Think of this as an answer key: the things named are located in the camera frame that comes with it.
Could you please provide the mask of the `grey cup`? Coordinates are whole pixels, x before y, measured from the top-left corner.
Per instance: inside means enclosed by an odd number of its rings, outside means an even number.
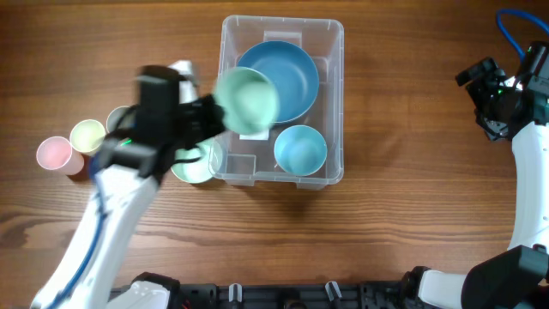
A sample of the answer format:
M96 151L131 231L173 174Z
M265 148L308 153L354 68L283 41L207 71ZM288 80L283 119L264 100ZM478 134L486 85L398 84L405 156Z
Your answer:
M128 106L119 106L112 110L106 119L106 131L110 133L115 129L115 125L118 120L124 115L124 113L129 109Z

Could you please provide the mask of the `small mint green bowl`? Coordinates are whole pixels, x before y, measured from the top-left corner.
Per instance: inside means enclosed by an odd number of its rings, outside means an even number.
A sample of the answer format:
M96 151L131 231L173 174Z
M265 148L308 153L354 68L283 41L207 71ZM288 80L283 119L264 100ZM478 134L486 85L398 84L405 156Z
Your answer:
M178 163L172 166L172 173L180 180L190 184L200 184L209 181L217 173L223 163L221 146L210 138L190 150L180 149L175 153L176 160L191 160L192 163Z

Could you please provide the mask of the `light green cup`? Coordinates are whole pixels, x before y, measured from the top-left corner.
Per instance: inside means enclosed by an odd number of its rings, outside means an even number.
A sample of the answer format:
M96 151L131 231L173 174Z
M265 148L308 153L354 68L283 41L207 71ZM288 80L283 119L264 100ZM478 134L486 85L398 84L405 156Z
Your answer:
M85 119L74 126L69 135L69 142L74 150L94 156L100 149L106 130L101 122L95 119Z

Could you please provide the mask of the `large mint green bowl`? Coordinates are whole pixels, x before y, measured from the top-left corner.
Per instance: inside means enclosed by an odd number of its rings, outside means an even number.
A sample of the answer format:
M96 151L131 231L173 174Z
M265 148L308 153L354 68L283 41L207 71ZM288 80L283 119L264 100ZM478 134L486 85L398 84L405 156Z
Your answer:
M215 83L214 99L224 112L222 123L239 135L270 130L280 112L275 85L257 70L235 67Z

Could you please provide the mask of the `pink cup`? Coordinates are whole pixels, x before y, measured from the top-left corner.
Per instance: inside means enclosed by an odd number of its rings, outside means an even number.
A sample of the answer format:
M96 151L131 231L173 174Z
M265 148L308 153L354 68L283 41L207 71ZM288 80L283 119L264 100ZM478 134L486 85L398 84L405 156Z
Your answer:
M38 147L36 160L45 170L64 175L76 175L84 168L84 159L66 138L52 136Z

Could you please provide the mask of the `clear plastic storage container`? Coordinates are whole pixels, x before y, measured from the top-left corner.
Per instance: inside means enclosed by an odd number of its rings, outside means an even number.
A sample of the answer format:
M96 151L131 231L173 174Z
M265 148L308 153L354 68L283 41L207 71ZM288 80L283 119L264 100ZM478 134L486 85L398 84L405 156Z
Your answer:
M344 27L330 19L230 15L222 24L218 72L238 66L251 47L271 40L293 43L309 54L319 74L317 99L301 118L273 127L267 141L240 140L240 135L231 131L217 136L223 163L214 177L229 185L288 182L309 190L335 185L344 174ZM285 128L299 124L318 130L328 147L327 160L309 176L286 173L274 156L276 137Z

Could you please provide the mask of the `light blue bowl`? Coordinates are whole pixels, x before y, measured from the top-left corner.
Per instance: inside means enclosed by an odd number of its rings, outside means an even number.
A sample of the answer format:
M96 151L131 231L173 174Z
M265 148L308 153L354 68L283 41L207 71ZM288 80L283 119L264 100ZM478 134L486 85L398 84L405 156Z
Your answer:
M284 129L274 142L274 158L286 173L309 176L327 160L328 147L323 135L308 125Z

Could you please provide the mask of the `dark blue bowl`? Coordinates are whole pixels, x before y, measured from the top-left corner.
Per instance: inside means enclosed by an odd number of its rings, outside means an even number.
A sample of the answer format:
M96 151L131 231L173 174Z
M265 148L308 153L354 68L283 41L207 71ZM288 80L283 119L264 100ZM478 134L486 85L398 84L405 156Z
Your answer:
M239 59L238 66L254 69L274 84L280 103L277 124L301 118L317 99L317 67L309 54L293 43L271 40L254 45Z

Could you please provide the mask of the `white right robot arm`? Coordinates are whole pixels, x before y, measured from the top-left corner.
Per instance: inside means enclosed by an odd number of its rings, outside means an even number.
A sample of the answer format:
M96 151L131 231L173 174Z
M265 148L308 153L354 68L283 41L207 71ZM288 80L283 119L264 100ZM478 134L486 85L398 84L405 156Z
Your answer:
M548 306L548 62L528 56L507 77L492 58L455 80L493 141L507 139L516 164L516 214L507 251L458 275L427 268L405 274L403 299L439 308Z

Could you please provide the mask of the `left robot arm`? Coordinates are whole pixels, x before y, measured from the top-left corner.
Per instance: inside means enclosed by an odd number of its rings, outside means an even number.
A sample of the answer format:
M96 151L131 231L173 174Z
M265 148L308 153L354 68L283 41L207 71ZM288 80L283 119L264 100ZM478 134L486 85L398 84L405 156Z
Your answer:
M169 308L179 284L145 276L118 297L112 287L130 238L160 188L175 154L225 130L213 95L189 103L177 97L141 100L136 121L106 136L89 162L94 190L73 239L33 308Z

